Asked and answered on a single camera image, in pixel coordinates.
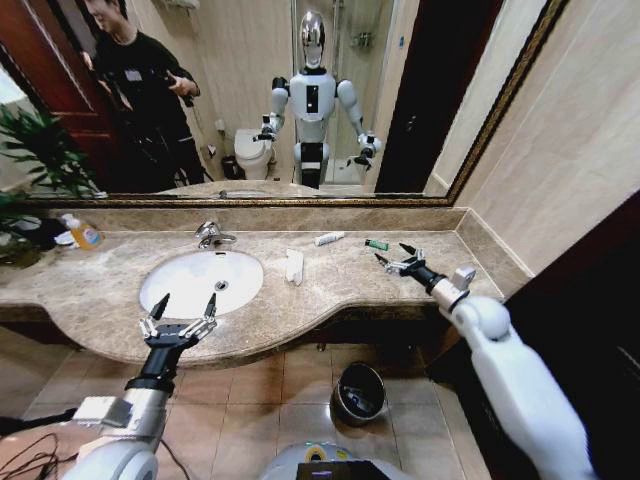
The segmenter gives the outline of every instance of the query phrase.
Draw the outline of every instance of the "black cable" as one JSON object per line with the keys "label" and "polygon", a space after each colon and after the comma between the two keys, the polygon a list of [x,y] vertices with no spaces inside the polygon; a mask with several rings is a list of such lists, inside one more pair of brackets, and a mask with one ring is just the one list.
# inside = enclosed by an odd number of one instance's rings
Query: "black cable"
{"label": "black cable", "polygon": [[[49,438],[49,437],[53,438],[53,441],[54,441],[54,447],[53,447],[53,451],[52,452],[50,452],[50,453],[38,452],[33,456],[33,458],[31,458],[27,462],[23,463],[22,465],[19,465],[18,467],[14,468],[13,470],[9,470],[9,471],[3,472],[3,470],[5,468],[7,468],[9,465],[11,465],[11,463],[13,463],[17,458],[19,458],[21,455],[23,455],[24,453],[29,451],[31,448],[36,446],[38,443],[42,442],[43,440],[45,440],[46,438]],[[58,467],[59,467],[59,465],[61,465],[63,463],[70,462],[72,460],[75,460],[78,457],[78,454],[76,453],[74,455],[71,455],[71,456],[61,460],[57,455],[58,446],[59,446],[59,439],[58,439],[57,434],[48,433],[46,435],[43,435],[38,440],[36,440],[35,442],[33,442],[32,444],[30,444],[29,446],[27,446],[26,448],[24,448],[20,452],[18,452],[12,458],[10,458],[9,461],[7,461],[4,465],[2,465],[2,467],[0,467],[0,477],[2,477],[2,480],[8,480],[8,479],[13,478],[13,477],[15,477],[17,475],[24,475],[25,473],[32,472],[34,470],[40,470],[40,473],[36,477],[38,480],[47,478],[47,476],[50,475],[52,472],[54,474],[54,478],[57,479],[58,478]],[[39,463],[37,465],[32,465],[33,463],[38,462],[38,461],[43,460],[43,459],[47,459],[47,461],[44,462],[44,463]]]}
{"label": "black cable", "polygon": [[33,442],[32,444],[28,445],[27,447],[25,447],[24,449],[20,450],[18,453],[16,453],[13,457],[11,457],[4,465],[2,465],[0,467],[0,475],[7,475],[7,473],[11,473],[11,472],[5,472],[2,473],[2,470],[4,470],[5,468],[7,468],[16,458],[20,457],[22,454],[24,454],[25,452],[29,451],[31,448],[35,447],[38,443],[42,442],[44,439],[46,438],[53,438],[53,442],[54,442],[54,447],[53,447],[53,452],[51,452],[50,454],[44,454],[44,453],[38,453],[36,454],[36,456],[34,457],[34,459],[36,457],[38,457],[37,459],[42,458],[41,455],[46,456],[53,456],[56,454],[56,452],[58,451],[58,435],[56,435],[55,433],[47,433],[46,435],[43,435],[42,437],[40,437],[39,439],[37,439],[35,442]]}
{"label": "black cable", "polygon": [[169,448],[169,445],[167,445],[167,442],[164,441],[164,438],[160,439],[160,443],[162,443],[164,445],[164,448],[167,449],[167,452],[169,452],[169,455],[171,456],[171,458],[173,459],[173,461],[176,463],[176,465],[178,465],[178,467],[180,467],[180,470],[182,470],[182,473],[184,473],[184,477],[187,480],[191,480],[191,477],[189,476],[189,474],[187,473],[187,469],[184,468],[184,465],[182,465],[178,459],[176,458],[176,456],[174,455],[173,451]]}

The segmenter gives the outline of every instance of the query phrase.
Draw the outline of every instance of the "mirror frame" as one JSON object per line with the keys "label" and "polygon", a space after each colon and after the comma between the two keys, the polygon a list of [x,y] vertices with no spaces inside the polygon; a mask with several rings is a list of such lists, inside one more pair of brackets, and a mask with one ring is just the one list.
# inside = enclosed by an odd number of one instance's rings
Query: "mirror frame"
{"label": "mirror frame", "polygon": [[453,207],[568,2],[569,0],[548,0],[542,8],[445,197],[424,197],[420,194],[373,194],[376,196],[370,198],[206,199],[175,198],[162,194],[113,194],[105,199],[28,198],[18,202],[18,205],[37,208]]}

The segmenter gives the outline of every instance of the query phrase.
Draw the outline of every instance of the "name badge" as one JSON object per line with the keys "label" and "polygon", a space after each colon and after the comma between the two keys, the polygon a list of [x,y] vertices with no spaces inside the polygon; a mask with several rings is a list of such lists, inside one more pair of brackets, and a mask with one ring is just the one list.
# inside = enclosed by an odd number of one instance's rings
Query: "name badge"
{"label": "name badge", "polygon": [[124,75],[125,77],[127,77],[127,80],[130,82],[142,81],[142,75],[140,75],[140,72],[138,70],[125,70]]}

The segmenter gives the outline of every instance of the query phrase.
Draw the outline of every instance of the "faucet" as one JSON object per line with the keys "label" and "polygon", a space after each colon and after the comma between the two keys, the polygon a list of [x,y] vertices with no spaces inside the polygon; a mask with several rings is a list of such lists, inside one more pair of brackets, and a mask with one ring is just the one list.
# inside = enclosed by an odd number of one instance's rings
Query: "faucet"
{"label": "faucet", "polygon": [[234,243],[236,237],[228,233],[222,233],[220,227],[215,222],[204,222],[196,230],[196,238],[202,239],[198,248],[209,248],[215,246],[216,243]]}

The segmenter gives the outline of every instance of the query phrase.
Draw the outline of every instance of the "tiled floor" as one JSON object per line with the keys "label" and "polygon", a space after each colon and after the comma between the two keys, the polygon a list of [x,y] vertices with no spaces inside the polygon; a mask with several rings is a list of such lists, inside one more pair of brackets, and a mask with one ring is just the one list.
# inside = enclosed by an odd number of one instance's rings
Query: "tiled floor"
{"label": "tiled floor", "polygon": [[[383,414],[361,428],[332,420],[329,408],[333,385],[356,360],[376,368],[387,390]],[[86,395],[119,395],[135,371],[86,352],[74,353],[25,418],[59,413]],[[488,478],[476,473],[486,471],[479,453],[468,455],[475,443],[455,394],[437,394],[422,371],[414,351],[340,345],[323,352],[315,345],[304,346],[228,370],[182,370],[164,438],[194,480],[257,478],[279,451],[307,440],[335,442],[358,456],[386,460],[417,479]],[[453,427],[445,420],[441,398],[457,404],[448,407],[457,412]],[[450,429],[457,432],[453,439]],[[454,446],[456,435],[462,435],[465,459]],[[184,478],[164,447],[158,456],[159,478]]]}
{"label": "tiled floor", "polygon": [[0,416],[22,415],[70,352],[0,327]]}

